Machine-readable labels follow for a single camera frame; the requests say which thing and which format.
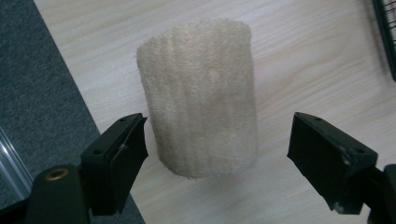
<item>wooden table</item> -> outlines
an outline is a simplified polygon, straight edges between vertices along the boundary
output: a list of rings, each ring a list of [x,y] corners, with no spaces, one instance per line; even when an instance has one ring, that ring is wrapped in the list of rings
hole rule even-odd
[[[396,84],[368,0],[98,1],[35,0],[103,132],[147,103],[135,54],[147,39],[185,21],[215,18],[250,25],[260,157],[240,175],[189,180],[156,155],[132,188],[148,224],[366,223],[339,216],[286,157],[293,113],[326,119],[396,162]]]

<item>brass insert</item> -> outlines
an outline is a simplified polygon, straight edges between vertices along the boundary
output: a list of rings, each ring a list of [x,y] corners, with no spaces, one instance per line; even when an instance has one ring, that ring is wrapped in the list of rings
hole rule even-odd
[[[49,172],[49,174],[46,175],[46,179],[48,181],[54,181],[54,180],[61,179],[62,177],[66,176],[67,174],[69,174],[69,170],[67,170],[65,168],[59,168],[59,169]]]

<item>textured foam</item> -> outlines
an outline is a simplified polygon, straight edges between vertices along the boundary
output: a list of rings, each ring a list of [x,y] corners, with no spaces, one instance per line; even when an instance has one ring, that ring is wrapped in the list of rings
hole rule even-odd
[[[233,174],[257,158],[251,32],[239,21],[187,23],[137,50],[161,162],[188,178]]]

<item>black plastic bracket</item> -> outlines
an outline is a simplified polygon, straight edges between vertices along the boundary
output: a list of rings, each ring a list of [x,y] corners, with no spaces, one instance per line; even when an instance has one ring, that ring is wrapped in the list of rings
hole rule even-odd
[[[371,223],[396,223],[395,165],[379,171],[376,152],[326,120],[295,113],[288,157],[331,210],[357,215],[366,203]]]
[[[39,174],[30,198],[0,210],[0,223],[82,224],[120,213],[146,150],[142,114],[117,120],[82,154],[79,167],[65,164]]]

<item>screw hole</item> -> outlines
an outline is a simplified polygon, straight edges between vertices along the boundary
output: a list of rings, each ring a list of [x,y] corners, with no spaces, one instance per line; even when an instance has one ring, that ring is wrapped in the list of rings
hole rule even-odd
[[[357,153],[360,153],[360,154],[363,154],[363,153],[364,153],[364,150],[361,149],[361,148],[355,148],[355,151],[356,151]]]
[[[66,176],[67,174],[69,174],[69,171],[67,169],[60,168],[60,169],[53,170],[49,174],[47,174],[46,179],[48,181],[54,181],[54,180],[57,180],[57,179],[60,179],[64,176]]]
[[[100,154],[102,154],[102,150],[101,149],[96,149],[94,152],[93,152],[93,154],[94,155],[100,155]]]

